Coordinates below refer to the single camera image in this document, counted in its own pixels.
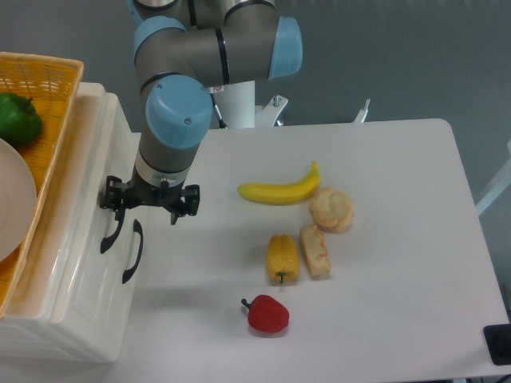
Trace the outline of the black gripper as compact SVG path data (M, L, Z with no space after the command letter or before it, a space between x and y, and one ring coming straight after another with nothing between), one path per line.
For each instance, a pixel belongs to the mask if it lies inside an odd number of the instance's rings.
M162 207L171 213L170 223L175 225L179 218L196 216L200 206L200 186L183 186L183 182L176 186L154 186L137 172L128 183L116 176L107 176L99 194L99 207L113 211L118 222L124 220L125 207Z

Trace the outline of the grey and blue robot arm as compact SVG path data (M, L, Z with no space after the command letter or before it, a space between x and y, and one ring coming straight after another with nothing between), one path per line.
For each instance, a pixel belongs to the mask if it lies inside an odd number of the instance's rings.
M272 1L131 1L129 10L145 124L130 180L109 176L100 205L118 222L140 206L177 220L200 203L185 180L211 124L211 90L296 73L301 31Z

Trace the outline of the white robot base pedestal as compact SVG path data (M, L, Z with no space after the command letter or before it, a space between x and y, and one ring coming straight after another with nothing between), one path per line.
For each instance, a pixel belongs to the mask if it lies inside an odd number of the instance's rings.
M211 128L255 128L255 82L209 88L213 102Z

